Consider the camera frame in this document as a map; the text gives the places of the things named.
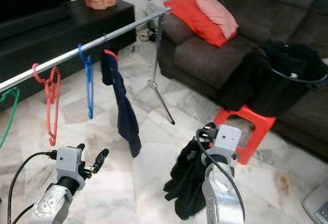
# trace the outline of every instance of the metal clothes rail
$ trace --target metal clothes rail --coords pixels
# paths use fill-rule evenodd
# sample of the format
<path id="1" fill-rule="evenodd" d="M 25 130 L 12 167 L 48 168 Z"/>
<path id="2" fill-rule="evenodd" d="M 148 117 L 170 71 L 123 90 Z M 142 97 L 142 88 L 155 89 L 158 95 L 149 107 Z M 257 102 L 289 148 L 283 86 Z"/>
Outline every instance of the metal clothes rail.
<path id="1" fill-rule="evenodd" d="M 141 20 L 139 20 L 137 22 L 134 22 L 134 23 L 131 23 L 129 25 L 126 25 L 125 27 L 122 27 L 122 28 L 120 28 L 120 29 L 118 29 L 118 30 L 116 30 L 114 32 L 111 32 L 111 33 L 109 33 L 107 35 L 104 35 L 103 37 L 100 37 L 98 39 L 95 39 L 95 40 L 93 40 L 93 41 L 91 41 L 91 42 L 83 45 L 81 47 L 81 50 L 82 51 L 87 51 L 87 50 L 89 50 L 89 49 L 91 49 L 91 48 L 93 48 L 95 46 L 101 45 L 101 44 L 103 44 L 103 43 L 105 43 L 105 42 L 107 42 L 107 41 L 109 41 L 109 40 L 111 40 L 113 38 L 116 38 L 116 37 L 118 37 L 118 36 L 120 36 L 120 35 L 128 32 L 128 31 L 136 28 L 136 27 L 142 26 L 143 24 L 146 24 L 148 21 L 150 21 L 152 19 L 155 19 L 155 18 L 159 17 L 159 26 L 158 26 L 158 29 L 156 30 L 156 34 L 157 34 L 157 41 L 156 41 L 156 43 L 157 43 L 157 51 L 158 51 L 159 44 L 160 44 L 160 41 L 161 41 L 161 34 L 162 34 L 162 25 L 163 25 L 162 19 L 163 19 L 163 16 L 168 11 L 170 11 L 170 10 L 171 10 L 171 8 L 166 8 L 166 9 L 164 9 L 162 11 L 153 13 L 150 16 L 145 17 L 145 18 L 143 18 L 143 19 L 141 19 Z M 52 68 L 52 67 L 54 67 L 54 66 L 56 66 L 58 64 L 61 64 L 61 63 L 65 62 L 65 61 L 67 61 L 67 60 L 69 60 L 69 59 L 77 56 L 78 54 L 79 54 L 79 50 L 78 50 L 78 48 L 76 48 L 76 49 L 74 49 L 72 51 L 69 51 L 69 52 L 63 54 L 63 55 L 60 55 L 60 56 L 58 56 L 56 58 L 53 58 L 53 59 L 45 62 L 44 64 L 39 65 L 36 68 L 36 71 L 37 71 L 37 73 L 44 72 L 44 71 L 46 71 L 46 70 L 48 70 L 48 69 L 50 69 L 50 68 Z M 169 116 L 170 122 L 172 124 L 175 124 L 175 122 L 174 122 L 174 120 L 173 120 L 173 118 L 172 118 L 172 116 L 171 116 L 171 114 L 170 114 L 170 112 L 169 112 L 166 104 L 164 103 L 164 101 L 163 101 L 160 93 L 157 90 L 157 86 L 158 85 L 155 82 L 157 64 L 158 64 L 158 62 L 157 62 L 157 56 L 156 56 L 155 65 L 154 65 L 154 75 L 153 75 L 152 80 L 149 80 L 148 81 L 148 85 L 155 91 L 155 93 L 159 97 L 161 103 L 163 104 L 163 106 L 164 106 L 164 108 L 165 108 L 165 110 L 166 110 L 166 112 L 167 112 L 167 114 Z M 7 89 L 9 89 L 9 88 L 11 88 L 11 87 L 16 86 L 17 84 L 19 84 L 19 83 L 21 83 L 21 82 L 23 82 L 23 81 L 31 78 L 32 76 L 33 76 L 33 70 L 30 69 L 30 70 L 27 70 L 27 71 L 25 71 L 25 72 L 23 72 L 23 73 L 15 76 L 15 77 L 11 78 L 11 79 L 8 79 L 8 80 L 0 83 L 0 93 L 3 92 L 3 91 L 5 91 L 5 90 L 7 90 Z"/>

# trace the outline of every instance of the marble floor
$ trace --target marble floor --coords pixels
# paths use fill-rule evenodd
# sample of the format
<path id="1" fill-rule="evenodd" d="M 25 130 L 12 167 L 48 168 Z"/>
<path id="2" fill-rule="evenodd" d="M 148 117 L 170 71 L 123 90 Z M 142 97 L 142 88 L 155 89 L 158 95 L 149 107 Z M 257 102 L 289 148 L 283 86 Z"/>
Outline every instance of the marble floor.
<path id="1" fill-rule="evenodd" d="M 119 54 L 119 70 L 140 128 L 142 149 L 135 159 L 128 143 L 117 133 L 113 88 L 102 84 L 99 63 L 94 72 L 93 120 L 87 115 L 84 71 L 63 80 L 54 148 L 49 146 L 46 132 L 44 92 L 18 105 L 13 126 L 0 150 L 0 223 L 6 223 L 10 182 L 23 160 L 35 152 L 79 143 L 86 145 L 84 160 L 90 164 L 103 148 L 108 148 L 110 154 L 101 171 L 75 195 L 66 224 L 206 223 L 204 210 L 189 220 L 180 220 L 174 212 L 174 201 L 166 201 L 162 189 L 181 149 L 196 129 L 213 120 L 220 107 L 158 74 L 159 90 L 176 120 L 176 125 L 171 125 L 156 95 L 147 87 L 154 54 L 155 46 L 150 42 L 138 42 L 134 52 L 128 47 Z M 9 109 L 1 115 L 0 134 L 10 113 Z M 237 119 L 229 123 L 242 124 Z M 31 160 L 14 188 L 13 218 L 32 204 L 49 183 L 56 182 L 55 177 L 54 161 L 45 156 Z M 327 177 L 327 164 L 278 134 L 269 133 L 250 163 L 236 167 L 246 223 L 312 223 L 301 202 Z M 20 223 L 28 223 L 29 217 L 30 213 L 26 214 Z"/>

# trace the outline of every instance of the black tv cabinet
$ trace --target black tv cabinet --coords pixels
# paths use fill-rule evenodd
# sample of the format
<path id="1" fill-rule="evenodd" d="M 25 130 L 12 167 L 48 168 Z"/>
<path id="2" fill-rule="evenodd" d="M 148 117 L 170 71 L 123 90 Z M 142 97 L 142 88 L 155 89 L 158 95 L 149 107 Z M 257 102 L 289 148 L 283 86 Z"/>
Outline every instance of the black tv cabinet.
<path id="1" fill-rule="evenodd" d="M 135 21 L 134 6 L 121 0 L 107 10 L 92 10 L 86 7 L 84 0 L 77 0 L 67 3 L 67 11 L 70 16 L 65 19 L 0 40 L 0 83 L 31 69 L 33 63 L 44 63 L 75 49 L 78 44 L 86 44 Z M 112 39 L 110 45 L 120 50 L 135 41 L 134 29 Z M 91 54 L 96 62 L 101 48 L 102 46 L 95 47 L 86 54 Z M 83 67 L 79 57 L 59 65 L 63 78 Z M 45 71 L 41 77 L 47 78 L 49 73 L 50 70 Z M 20 100 L 44 88 L 34 78 L 18 84 L 17 87 L 21 92 Z M 12 104 L 13 99 L 9 97 L 0 104 L 0 110 Z"/>

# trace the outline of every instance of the black cloth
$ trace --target black cloth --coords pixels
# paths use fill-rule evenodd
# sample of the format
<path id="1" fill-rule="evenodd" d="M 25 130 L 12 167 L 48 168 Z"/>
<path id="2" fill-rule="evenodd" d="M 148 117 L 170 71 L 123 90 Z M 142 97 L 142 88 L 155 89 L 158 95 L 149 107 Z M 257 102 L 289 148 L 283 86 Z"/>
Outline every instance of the black cloth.
<path id="1" fill-rule="evenodd" d="M 246 54 L 223 87 L 216 93 L 225 109 L 238 111 L 254 98 L 271 76 L 272 69 L 301 80 L 318 80 L 326 74 L 324 62 L 306 45 L 267 42 Z"/>
<path id="2" fill-rule="evenodd" d="M 202 144 L 205 149 L 209 143 Z M 164 191 L 168 192 L 165 199 L 175 202 L 175 213 L 186 220 L 206 206 L 202 192 L 206 166 L 201 162 L 201 150 L 197 141 L 192 140 L 182 150 L 171 171 L 172 179 L 165 184 Z"/>
<path id="3" fill-rule="evenodd" d="M 118 106 L 117 127 L 119 134 L 129 142 L 130 151 L 136 157 L 141 149 L 139 126 L 134 111 L 126 97 L 124 81 L 117 69 L 117 56 L 105 49 L 101 56 L 102 82 L 113 85 Z"/>

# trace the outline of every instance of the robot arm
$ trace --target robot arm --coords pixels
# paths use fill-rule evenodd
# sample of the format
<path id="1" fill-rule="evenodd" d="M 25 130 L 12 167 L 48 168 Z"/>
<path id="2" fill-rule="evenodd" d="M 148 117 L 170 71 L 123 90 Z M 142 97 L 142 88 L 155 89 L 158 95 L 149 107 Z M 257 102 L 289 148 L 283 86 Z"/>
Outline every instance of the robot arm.
<path id="1" fill-rule="evenodd" d="M 93 166 L 86 166 L 81 161 L 84 147 L 81 144 L 77 148 L 63 147 L 54 151 L 51 158 L 56 159 L 58 182 L 51 184 L 36 201 L 30 224 L 61 224 L 67 218 L 74 194 L 83 189 L 87 178 L 99 171 L 109 153 L 104 149 Z"/>
<path id="2" fill-rule="evenodd" d="M 201 141 L 212 142 L 213 146 L 206 152 L 220 165 L 232 179 L 236 148 L 241 137 L 237 128 L 220 125 L 206 126 L 201 130 Z M 208 166 L 202 191 L 207 204 L 208 224 L 242 224 L 244 223 L 243 204 L 239 201 L 235 187 L 227 176 L 202 154 L 202 163 Z"/>

